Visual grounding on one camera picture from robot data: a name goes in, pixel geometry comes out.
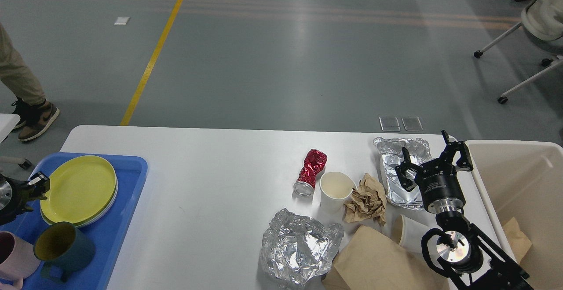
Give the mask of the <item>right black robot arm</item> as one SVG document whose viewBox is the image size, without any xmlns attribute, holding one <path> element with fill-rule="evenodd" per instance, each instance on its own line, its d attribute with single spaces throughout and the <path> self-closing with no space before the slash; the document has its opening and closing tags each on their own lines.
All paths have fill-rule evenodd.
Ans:
<svg viewBox="0 0 563 290">
<path fill-rule="evenodd" d="M 424 209 L 438 224 L 421 238 L 424 261 L 459 290 L 530 290 L 529 274 L 464 216 L 457 173 L 473 170 L 470 150 L 445 130 L 442 137 L 445 148 L 438 158 L 418 165 L 403 147 L 403 160 L 394 168 L 404 190 L 420 190 Z"/>
</svg>

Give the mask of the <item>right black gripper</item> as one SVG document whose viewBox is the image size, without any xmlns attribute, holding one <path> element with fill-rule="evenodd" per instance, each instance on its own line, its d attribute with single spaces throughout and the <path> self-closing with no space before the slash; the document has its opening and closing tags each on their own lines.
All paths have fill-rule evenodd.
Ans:
<svg viewBox="0 0 563 290">
<path fill-rule="evenodd" d="M 419 188 L 424 209 L 432 214 L 460 212 L 466 204 L 458 171 L 473 171 L 470 150 L 464 141 L 451 141 L 442 130 L 445 148 L 442 157 L 424 164 L 413 164 L 406 147 L 401 148 L 402 162 L 395 167 L 401 188 L 411 192 Z"/>
</svg>

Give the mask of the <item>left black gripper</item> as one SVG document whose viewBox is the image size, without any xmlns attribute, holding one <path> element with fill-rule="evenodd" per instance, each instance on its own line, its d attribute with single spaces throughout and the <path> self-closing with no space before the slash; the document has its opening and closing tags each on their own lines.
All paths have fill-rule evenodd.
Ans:
<svg viewBox="0 0 563 290">
<path fill-rule="evenodd" d="M 28 203 L 33 196 L 45 196 L 50 187 L 50 178 L 41 171 L 25 181 L 0 176 L 0 224 L 8 224 L 16 217 L 34 211 Z"/>
</svg>

